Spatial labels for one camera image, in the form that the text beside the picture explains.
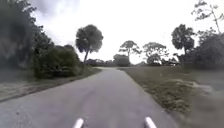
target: road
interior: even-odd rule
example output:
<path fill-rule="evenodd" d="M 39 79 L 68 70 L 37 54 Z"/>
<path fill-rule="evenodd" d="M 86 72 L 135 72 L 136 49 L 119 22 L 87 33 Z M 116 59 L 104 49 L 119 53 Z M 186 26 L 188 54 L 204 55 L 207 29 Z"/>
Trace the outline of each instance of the road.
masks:
<path fill-rule="evenodd" d="M 157 128 L 177 128 L 173 119 L 126 73 L 101 73 L 0 104 L 0 128 L 143 128 L 150 116 Z"/>

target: dirt shoulder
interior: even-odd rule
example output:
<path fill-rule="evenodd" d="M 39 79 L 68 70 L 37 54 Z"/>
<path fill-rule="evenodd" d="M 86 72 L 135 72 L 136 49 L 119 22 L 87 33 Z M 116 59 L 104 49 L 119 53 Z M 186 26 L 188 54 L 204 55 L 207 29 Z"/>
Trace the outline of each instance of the dirt shoulder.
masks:
<path fill-rule="evenodd" d="M 79 80 L 100 72 L 100 69 L 90 68 L 80 76 L 57 78 L 57 79 L 42 79 L 37 80 L 31 77 L 27 71 L 13 70 L 1 72 L 0 79 L 0 102 L 25 96 L 38 91 L 46 90 L 56 86 L 60 86 L 71 81 Z"/>

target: grass verge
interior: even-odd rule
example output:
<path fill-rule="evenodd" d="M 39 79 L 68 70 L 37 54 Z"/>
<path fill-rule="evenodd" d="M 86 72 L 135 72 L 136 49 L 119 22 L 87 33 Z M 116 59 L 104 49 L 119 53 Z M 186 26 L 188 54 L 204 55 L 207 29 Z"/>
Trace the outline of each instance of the grass verge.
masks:
<path fill-rule="evenodd" d="M 189 96 L 194 81 L 189 71 L 180 67 L 120 68 L 130 75 L 155 101 L 168 112 L 189 111 Z"/>
<path fill-rule="evenodd" d="M 79 76 L 36 80 L 33 78 L 29 78 L 28 80 L 23 79 L 13 82 L 0 83 L 0 102 L 57 87 L 75 80 L 89 77 L 93 74 L 99 73 L 100 71 L 101 69 L 98 68 L 88 68 L 82 75 Z"/>

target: overcast sky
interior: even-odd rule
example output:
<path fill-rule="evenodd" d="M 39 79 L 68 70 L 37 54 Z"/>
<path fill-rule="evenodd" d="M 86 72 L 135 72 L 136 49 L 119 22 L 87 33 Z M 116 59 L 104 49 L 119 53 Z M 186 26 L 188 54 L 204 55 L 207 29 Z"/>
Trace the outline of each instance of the overcast sky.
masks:
<path fill-rule="evenodd" d="M 103 46 L 89 58 L 109 60 L 118 52 L 126 40 L 133 40 L 139 46 L 148 42 L 166 45 L 176 52 L 171 42 L 171 33 L 181 23 L 195 30 L 214 27 L 208 19 L 194 21 L 191 12 L 197 0 L 31 0 L 37 7 L 37 23 L 56 44 L 75 44 L 77 29 L 88 24 L 96 25 L 103 33 Z M 224 0 L 210 0 L 224 12 Z M 224 23 L 220 22 L 222 32 Z M 131 61 L 141 61 L 132 56 Z"/>

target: shrub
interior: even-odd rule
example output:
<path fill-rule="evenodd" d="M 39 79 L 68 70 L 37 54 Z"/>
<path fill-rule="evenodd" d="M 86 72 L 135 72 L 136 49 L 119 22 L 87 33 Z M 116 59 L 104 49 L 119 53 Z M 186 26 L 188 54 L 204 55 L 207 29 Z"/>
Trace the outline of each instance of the shrub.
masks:
<path fill-rule="evenodd" d="M 130 66 L 130 61 L 128 56 L 116 54 L 114 56 L 114 64 L 119 67 L 127 67 Z"/>
<path fill-rule="evenodd" d="M 74 49 L 53 46 L 34 55 L 33 70 L 37 78 L 53 78 L 78 75 L 81 69 Z"/>

